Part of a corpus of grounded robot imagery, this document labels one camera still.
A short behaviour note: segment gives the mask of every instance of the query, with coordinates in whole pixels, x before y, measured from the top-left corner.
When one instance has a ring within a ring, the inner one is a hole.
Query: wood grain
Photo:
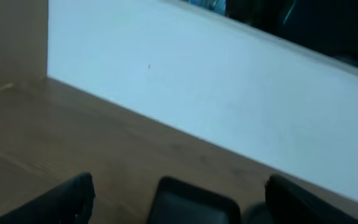
[[[281,173],[55,80],[0,93],[0,215],[81,171],[94,177],[91,223],[145,223],[164,175],[245,210]],[[358,203],[283,175],[358,218]]]
[[[46,77],[47,42],[47,0],[0,0],[0,87]]]

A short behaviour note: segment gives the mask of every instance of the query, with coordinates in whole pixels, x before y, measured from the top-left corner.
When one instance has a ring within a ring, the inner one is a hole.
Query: wooden floor
[[[145,223],[164,175],[245,210],[279,173],[55,80],[0,93],[0,215],[81,171],[94,179],[91,223]],[[289,178],[358,218],[358,203]]]

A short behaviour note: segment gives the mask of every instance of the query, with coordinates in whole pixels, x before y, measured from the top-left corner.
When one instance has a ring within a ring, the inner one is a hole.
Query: white partition
[[[51,77],[358,200],[358,69],[180,2],[49,3]]]

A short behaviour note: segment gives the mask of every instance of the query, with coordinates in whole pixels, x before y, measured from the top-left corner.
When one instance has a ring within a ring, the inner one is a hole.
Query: brown wooden surface
[[[47,0],[0,0],[0,87],[46,77]]]
[[[278,172],[54,80],[0,93],[0,215],[81,171],[94,177],[92,223],[145,223],[164,175],[244,210]],[[290,178],[358,218],[358,203]]]

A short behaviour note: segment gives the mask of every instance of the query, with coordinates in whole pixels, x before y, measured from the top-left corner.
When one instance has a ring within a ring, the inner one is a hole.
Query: brown wall
[[[0,0],[0,87],[47,74],[48,0]]]

